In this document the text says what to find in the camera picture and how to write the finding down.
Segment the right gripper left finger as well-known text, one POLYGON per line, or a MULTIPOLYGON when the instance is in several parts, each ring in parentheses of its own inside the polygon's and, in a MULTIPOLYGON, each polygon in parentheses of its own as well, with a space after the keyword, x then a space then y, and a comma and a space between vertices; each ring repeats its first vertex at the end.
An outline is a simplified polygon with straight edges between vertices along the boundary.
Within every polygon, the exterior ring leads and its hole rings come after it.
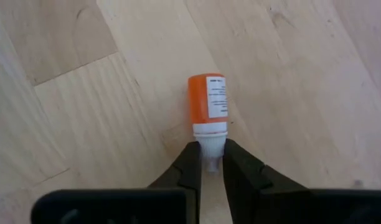
POLYGON ((31 209, 31 224, 199 224, 201 151, 188 143, 154 182, 135 189, 60 189, 31 209))

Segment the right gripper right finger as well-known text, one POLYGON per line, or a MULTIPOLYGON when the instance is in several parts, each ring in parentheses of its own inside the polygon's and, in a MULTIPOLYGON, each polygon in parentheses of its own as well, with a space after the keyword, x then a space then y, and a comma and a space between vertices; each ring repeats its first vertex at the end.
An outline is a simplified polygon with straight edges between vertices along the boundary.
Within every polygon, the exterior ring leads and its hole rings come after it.
POLYGON ((223 180, 233 224, 381 224, 381 190, 307 188, 231 139, 223 180))

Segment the small orange food coloring bottle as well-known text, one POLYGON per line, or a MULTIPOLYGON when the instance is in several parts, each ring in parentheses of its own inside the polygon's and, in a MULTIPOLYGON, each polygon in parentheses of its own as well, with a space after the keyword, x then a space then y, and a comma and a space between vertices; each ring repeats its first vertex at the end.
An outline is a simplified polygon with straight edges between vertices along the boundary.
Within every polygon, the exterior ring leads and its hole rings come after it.
POLYGON ((204 73, 188 79, 190 121, 209 172, 219 171, 228 135, 226 79, 219 73, 204 73))

